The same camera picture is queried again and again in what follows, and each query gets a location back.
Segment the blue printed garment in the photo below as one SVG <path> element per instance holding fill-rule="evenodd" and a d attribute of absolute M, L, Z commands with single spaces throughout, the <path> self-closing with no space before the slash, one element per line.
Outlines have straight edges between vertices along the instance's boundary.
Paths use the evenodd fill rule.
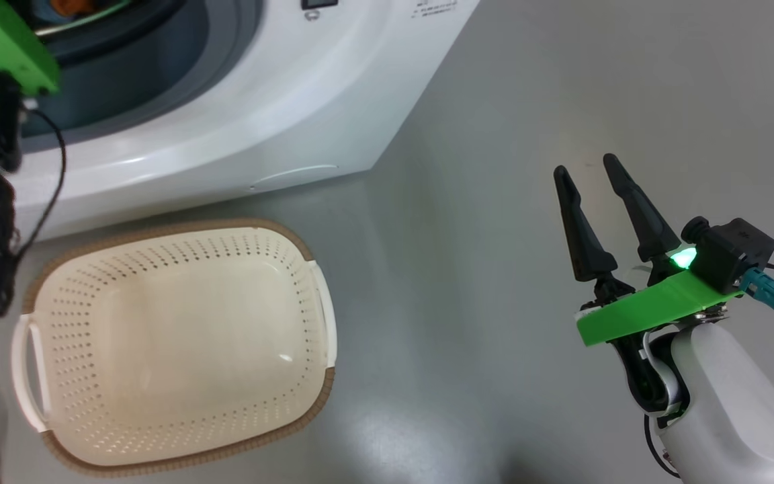
<path fill-rule="evenodd" d="M 116 8 L 129 0 L 30 0 L 33 15 L 47 24 L 67 24 Z"/>

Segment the white front-load washing machine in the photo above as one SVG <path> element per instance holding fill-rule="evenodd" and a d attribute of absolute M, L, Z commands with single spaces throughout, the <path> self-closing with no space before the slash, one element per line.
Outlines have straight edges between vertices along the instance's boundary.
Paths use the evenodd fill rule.
<path fill-rule="evenodd" d="M 289 169 L 371 169 L 481 0 L 144 0 L 47 28 L 67 144 L 41 239 L 257 195 Z"/>

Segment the small printed text label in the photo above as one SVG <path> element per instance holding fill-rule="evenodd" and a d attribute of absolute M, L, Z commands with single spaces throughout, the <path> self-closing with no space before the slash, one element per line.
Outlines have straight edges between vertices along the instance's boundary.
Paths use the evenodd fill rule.
<path fill-rule="evenodd" d="M 449 13 L 460 6 L 460 0 L 413 0 L 412 18 L 424 18 Z"/>

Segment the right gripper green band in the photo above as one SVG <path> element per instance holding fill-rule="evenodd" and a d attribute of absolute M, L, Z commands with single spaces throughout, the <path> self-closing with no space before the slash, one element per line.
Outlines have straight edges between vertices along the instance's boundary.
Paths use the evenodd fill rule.
<path fill-rule="evenodd" d="M 679 237 L 618 157 L 606 153 L 604 166 L 612 190 L 626 206 L 641 261 L 667 256 L 678 249 Z M 581 206 L 581 194 L 568 169 L 557 166 L 553 177 L 575 280 L 610 278 L 617 262 L 602 248 L 590 226 Z M 654 355 L 651 334 L 694 315 L 700 323 L 716 321 L 722 318 L 726 303 L 742 294 L 721 294 L 690 272 L 696 254 L 694 247 L 670 254 L 667 266 L 675 273 L 669 278 L 608 305 L 589 307 L 576 314 L 578 334 L 584 345 L 611 344 L 615 348 L 633 398 L 651 417 L 676 414 L 685 400 L 685 385 L 678 380 L 675 364 Z"/>

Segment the round white filter hatch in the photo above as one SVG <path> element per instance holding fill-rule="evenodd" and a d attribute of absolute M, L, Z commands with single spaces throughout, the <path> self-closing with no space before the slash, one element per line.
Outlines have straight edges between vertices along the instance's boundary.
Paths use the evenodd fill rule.
<path fill-rule="evenodd" d="M 268 177 L 262 177 L 257 181 L 253 181 L 253 183 L 249 184 L 248 191 L 261 193 L 314 183 L 334 177 L 337 170 L 338 166 L 336 165 L 311 165 L 289 169 L 288 171 L 268 175 Z"/>

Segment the cream perforated laundry basket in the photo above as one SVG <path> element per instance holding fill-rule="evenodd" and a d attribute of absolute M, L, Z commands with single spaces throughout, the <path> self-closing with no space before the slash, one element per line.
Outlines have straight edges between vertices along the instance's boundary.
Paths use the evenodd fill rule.
<path fill-rule="evenodd" d="M 331 395 L 331 292 L 303 239 L 229 218 L 50 261 L 10 344 L 19 410 L 62 465 L 174 471 L 301 431 Z"/>

